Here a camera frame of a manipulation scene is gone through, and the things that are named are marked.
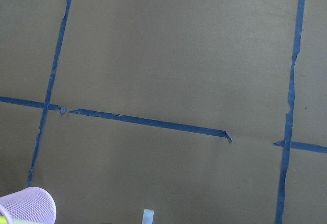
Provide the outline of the pink mesh pen holder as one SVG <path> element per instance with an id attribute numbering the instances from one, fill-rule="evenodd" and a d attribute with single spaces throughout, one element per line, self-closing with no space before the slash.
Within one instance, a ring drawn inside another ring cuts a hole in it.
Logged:
<path id="1" fill-rule="evenodd" d="M 1 216 L 39 223 L 55 223 L 57 210 L 54 199 L 44 189 L 28 187 L 1 197 Z"/>

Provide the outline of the purple highlighter pen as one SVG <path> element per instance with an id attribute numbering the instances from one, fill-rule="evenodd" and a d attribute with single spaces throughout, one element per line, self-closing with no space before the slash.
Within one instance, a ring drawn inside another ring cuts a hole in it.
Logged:
<path id="1" fill-rule="evenodd" d="M 142 224 L 153 224 L 154 213 L 154 210 L 144 209 Z"/>

